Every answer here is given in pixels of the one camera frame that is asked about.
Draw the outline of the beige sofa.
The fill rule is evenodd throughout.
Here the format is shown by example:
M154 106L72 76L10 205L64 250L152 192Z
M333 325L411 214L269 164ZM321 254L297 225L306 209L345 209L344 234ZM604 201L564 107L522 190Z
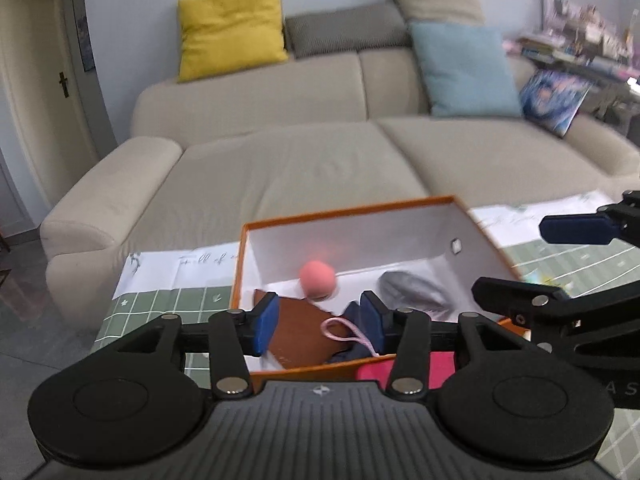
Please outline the beige sofa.
M407 48L312 56L138 97L130 137L42 222L46 281L77 328L105 318L133 252L234 242L255 220L453 195L472 207L639 184L639 151L578 115L439 118Z

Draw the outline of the yellow cushion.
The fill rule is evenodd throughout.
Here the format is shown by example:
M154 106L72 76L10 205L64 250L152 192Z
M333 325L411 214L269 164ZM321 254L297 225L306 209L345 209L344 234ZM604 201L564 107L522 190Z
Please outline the yellow cushion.
M281 0L179 0L178 81L288 60Z

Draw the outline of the pink soft ball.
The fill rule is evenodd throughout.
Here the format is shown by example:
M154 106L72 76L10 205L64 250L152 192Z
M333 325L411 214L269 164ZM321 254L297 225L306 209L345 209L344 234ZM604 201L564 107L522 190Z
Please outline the pink soft ball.
M306 262L299 270L299 284L307 298L320 300L336 289L336 274L332 266L319 260Z

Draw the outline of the green checked tablecloth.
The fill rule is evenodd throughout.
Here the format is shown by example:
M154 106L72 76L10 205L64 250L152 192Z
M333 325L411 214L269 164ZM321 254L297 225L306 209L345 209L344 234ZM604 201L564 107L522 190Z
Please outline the green checked tablecloth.
M639 276L638 249L621 240L604 246L549 244L539 234L539 222L548 214L589 214L605 201L602 193L592 191L551 202L466 212L512 261L518 280L558 286L579 297L634 282ZM129 255L96 337L96 348L104 348L167 312L177 313L187 323L201 323L232 307L240 240Z

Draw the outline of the grey cushion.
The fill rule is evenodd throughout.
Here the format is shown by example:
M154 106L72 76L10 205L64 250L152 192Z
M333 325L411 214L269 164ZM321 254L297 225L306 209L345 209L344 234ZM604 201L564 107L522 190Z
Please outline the grey cushion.
M290 16L285 31L296 58L411 46L406 22L391 3Z

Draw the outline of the silver fabric bag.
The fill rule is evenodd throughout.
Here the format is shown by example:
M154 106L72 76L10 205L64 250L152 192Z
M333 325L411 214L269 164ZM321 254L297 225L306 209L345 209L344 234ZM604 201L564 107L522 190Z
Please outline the silver fabric bag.
M387 271L378 278L378 296L390 310L418 310L436 321L454 313L444 286L432 276L407 271Z

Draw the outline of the red transparent storage box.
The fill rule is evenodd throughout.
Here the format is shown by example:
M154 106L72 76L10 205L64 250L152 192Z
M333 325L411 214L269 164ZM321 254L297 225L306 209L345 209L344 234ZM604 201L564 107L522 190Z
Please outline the red transparent storage box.
M363 364L356 371L356 379L360 382L376 382L381 389L385 389L394 364L394 360ZM455 371L454 352L433 352L430 356L428 388L440 388Z

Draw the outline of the light blue cushion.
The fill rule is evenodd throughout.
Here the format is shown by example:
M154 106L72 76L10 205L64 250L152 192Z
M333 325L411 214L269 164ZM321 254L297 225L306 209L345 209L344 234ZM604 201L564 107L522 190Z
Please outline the light blue cushion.
M409 32L433 116L521 116L518 89L498 30L411 21Z

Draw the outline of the navy blue cloth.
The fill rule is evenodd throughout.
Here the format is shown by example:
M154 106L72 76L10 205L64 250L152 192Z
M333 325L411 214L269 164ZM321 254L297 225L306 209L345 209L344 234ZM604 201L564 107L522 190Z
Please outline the navy blue cloth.
M367 301L352 301L340 316L328 318L320 325L326 339L339 342L341 350L334 352L328 364L357 361L396 353L393 315L390 309Z

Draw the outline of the orange cardboard box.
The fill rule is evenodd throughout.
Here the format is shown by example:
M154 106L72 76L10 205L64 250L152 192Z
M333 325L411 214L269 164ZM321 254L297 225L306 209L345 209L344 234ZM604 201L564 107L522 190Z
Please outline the orange cardboard box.
M386 271L426 272L445 289L454 313L472 311L481 276L517 280L512 261L454 196L408 200L243 226L231 305L250 310L254 292L297 297L298 274L311 260L335 271L337 289L321 309L340 315Z

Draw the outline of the white desk with books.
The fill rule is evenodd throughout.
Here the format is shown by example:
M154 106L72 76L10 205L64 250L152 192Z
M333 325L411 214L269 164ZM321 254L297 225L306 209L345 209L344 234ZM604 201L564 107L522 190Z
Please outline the white desk with books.
M587 112L623 136L639 125L639 49L634 29L619 32L596 6L540 0L540 26L503 45L539 67L589 80Z

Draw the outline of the anime print cushion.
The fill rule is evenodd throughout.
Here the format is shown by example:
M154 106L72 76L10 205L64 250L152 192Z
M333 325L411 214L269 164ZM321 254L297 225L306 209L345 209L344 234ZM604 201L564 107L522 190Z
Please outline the anime print cushion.
M520 91L523 114L527 120L564 138L592 83L569 73L537 70Z

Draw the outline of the dark red felt pouch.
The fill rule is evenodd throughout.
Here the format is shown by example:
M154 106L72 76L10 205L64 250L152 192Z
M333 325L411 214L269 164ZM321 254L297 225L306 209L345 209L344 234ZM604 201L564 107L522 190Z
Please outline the dark red felt pouch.
M255 306L265 294L262 290L256 290ZM247 356L245 361L248 369L251 372L268 372L326 364L329 357L342 348L339 342L326 339L320 330L321 323L332 314L307 300L279 298L279 322L268 350L260 358Z

